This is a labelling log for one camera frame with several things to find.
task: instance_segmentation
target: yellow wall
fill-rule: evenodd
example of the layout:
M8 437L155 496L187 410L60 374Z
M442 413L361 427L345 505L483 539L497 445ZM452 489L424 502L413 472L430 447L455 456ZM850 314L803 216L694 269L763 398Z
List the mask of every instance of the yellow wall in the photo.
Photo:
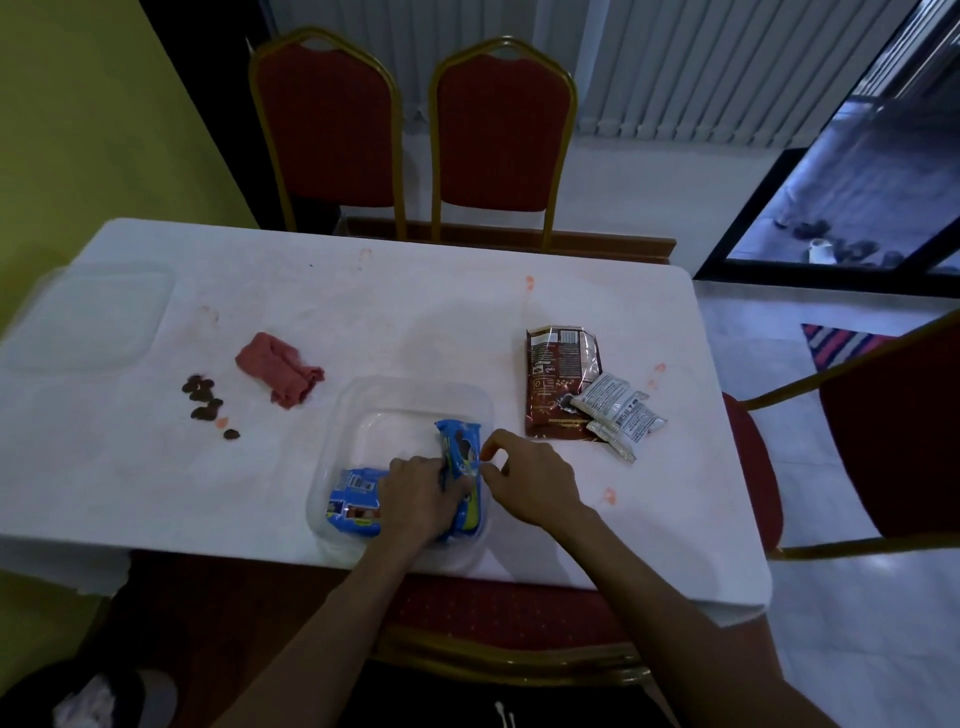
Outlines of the yellow wall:
M0 3L0 40L0 328L111 218L255 227L136 0ZM0 572L0 692L98 603Z

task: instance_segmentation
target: brown coffee package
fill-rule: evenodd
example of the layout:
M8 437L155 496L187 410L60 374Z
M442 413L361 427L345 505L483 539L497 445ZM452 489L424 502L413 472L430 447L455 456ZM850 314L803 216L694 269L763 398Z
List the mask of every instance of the brown coffee package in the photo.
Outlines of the brown coffee package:
M596 338L580 327L542 327L527 331L528 437L597 440L590 417L570 400L583 392L603 369Z

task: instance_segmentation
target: table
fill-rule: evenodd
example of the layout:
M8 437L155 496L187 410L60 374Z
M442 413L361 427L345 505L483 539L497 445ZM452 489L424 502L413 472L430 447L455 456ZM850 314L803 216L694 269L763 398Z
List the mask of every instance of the table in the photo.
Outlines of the table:
M768 604L770 571L683 270L129 219L104 225L77 258L135 261L177 275L139 361L0 372L0 535L320 564L304 505L343 386L378 374L469 382L491 395L497 426L522 432L525 330L576 325L669 421L634 465L601 444L556 442L583 501L718 622ZM303 406L271 404L236 368L259 330L325 368ZM194 372L216 381L240 440L189 419L180 386ZM461 575L590 586L545 533L499 506L489 517L483 558Z

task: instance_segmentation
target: clear plastic container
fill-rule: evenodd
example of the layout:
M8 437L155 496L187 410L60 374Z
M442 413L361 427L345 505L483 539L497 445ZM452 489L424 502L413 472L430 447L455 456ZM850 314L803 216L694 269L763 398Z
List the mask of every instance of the clear plastic container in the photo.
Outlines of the clear plastic container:
M75 263L51 271L7 329L0 367L61 375L133 364L153 344L175 280L173 269L158 263Z
M351 569L369 538L338 531L326 520L326 505L346 468L387 470L395 457L439 457L442 419L480 424L481 442L491 433L493 402L479 387L394 376L362 376L341 391L330 415L326 439L306 502L306 519L328 566ZM483 520L472 536L454 536L429 546L418 570L446 573L466 569L482 556L490 492L481 488Z

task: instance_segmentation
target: white sachet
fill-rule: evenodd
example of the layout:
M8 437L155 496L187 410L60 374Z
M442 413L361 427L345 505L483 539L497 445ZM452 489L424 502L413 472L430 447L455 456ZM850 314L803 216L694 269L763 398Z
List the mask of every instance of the white sachet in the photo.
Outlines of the white sachet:
M663 417L643 403L649 398L626 379L604 372L570 404L593 418L587 424L590 432L632 463L640 438L666 425Z

